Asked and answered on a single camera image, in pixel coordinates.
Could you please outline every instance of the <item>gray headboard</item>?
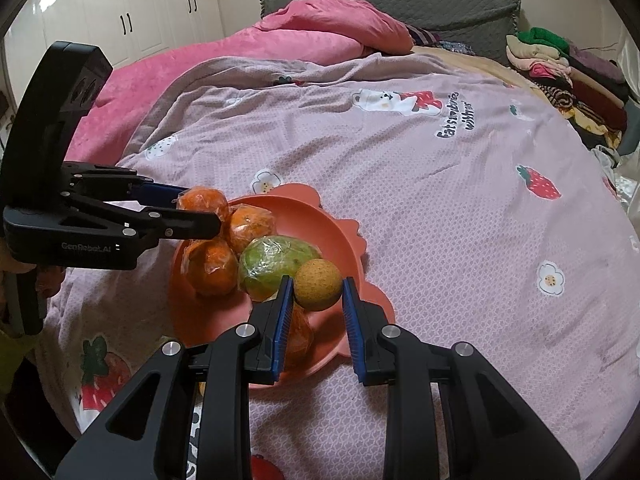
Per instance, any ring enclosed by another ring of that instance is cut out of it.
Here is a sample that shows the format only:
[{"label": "gray headboard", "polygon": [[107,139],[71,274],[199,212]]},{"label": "gray headboard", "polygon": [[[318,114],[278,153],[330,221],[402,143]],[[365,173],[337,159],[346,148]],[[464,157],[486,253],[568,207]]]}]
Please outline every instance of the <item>gray headboard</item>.
[{"label": "gray headboard", "polygon": [[[291,0],[260,0],[262,16]],[[367,0],[375,7],[409,23],[461,41],[478,54],[508,64],[506,36],[518,30],[520,0]]]}]

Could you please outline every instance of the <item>stack of clothes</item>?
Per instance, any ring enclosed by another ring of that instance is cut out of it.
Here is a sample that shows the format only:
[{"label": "stack of clothes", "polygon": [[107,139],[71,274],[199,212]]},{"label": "stack of clothes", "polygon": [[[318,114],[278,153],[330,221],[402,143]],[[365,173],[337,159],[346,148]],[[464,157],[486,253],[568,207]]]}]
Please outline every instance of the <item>stack of clothes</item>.
[{"label": "stack of clothes", "polygon": [[507,36],[507,57],[571,123],[584,145],[617,149],[629,88],[615,64],[544,28]]}]

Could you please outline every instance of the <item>finger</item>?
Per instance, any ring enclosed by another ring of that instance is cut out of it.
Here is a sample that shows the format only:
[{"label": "finger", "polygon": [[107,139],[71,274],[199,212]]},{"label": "finger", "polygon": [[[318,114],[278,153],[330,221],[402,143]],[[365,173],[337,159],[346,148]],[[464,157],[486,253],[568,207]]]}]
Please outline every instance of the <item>finger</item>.
[{"label": "finger", "polygon": [[51,298],[60,292],[60,286],[65,279],[64,267],[39,267],[36,278],[36,291],[43,298]]},{"label": "finger", "polygon": [[9,252],[9,247],[6,246],[4,238],[0,238],[0,270],[14,274],[23,274],[35,269],[35,267],[35,265],[24,264],[14,260]]}]

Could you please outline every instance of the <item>orange plastic bowl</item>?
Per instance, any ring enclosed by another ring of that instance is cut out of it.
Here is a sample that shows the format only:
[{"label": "orange plastic bowl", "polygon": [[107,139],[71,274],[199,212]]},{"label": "orange plastic bowl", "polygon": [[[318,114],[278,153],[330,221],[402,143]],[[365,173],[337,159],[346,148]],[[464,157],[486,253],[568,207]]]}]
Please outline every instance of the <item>orange plastic bowl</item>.
[{"label": "orange plastic bowl", "polygon": [[[382,306],[389,322],[395,321],[393,307],[376,286],[367,283],[362,269],[362,255],[367,249],[358,235],[355,220],[337,220],[320,207],[315,189],[303,184],[285,184],[262,195],[250,195],[230,202],[250,204],[271,211],[276,217],[278,234],[306,240],[317,246],[322,257],[333,262],[344,276],[353,276],[363,300]],[[176,249],[169,280],[169,306],[175,335],[187,346],[205,344],[229,328],[244,323],[252,303],[244,292],[236,291],[224,298],[201,298],[180,273],[182,252],[188,242]],[[349,343],[342,315],[342,300],[324,312],[309,312],[314,343],[306,360],[284,372],[280,382],[307,377],[325,366],[336,355],[350,357]],[[252,384],[252,388],[262,388]]]}]

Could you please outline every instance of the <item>pink blanket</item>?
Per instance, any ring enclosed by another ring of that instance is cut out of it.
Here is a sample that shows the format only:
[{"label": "pink blanket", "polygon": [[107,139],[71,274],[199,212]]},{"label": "pink blanket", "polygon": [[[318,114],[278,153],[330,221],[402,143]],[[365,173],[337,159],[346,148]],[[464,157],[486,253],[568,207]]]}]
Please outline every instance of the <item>pink blanket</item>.
[{"label": "pink blanket", "polygon": [[179,75],[215,57],[298,59],[327,66],[361,57],[365,47],[408,54],[413,46],[401,22],[364,0],[295,0],[224,40],[185,46],[115,70],[80,122],[66,158],[116,164],[162,92]]},{"label": "pink blanket", "polygon": [[[302,83],[274,87],[274,74]],[[229,197],[252,190],[263,168],[315,187],[334,218],[360,222],[367,280],[398,323],[443,347],[473,343],[582,478],[638,404],[640,241],[599,162],[526,89],[431,54],[329,67],[215,59],[172,83],[121,164]],[[111,400],[109,385],[172,335],[174,247],[163,240],[130,272],[69,269],[50,300],[36,360],[74,434]],[[108,352],[110,372],[95,384],[82,357],[94,350]],[[336,360],[307,380],[252,392],[252,449],[287,480],[380,479],[385,407],[386,388],[364,390]]]}]

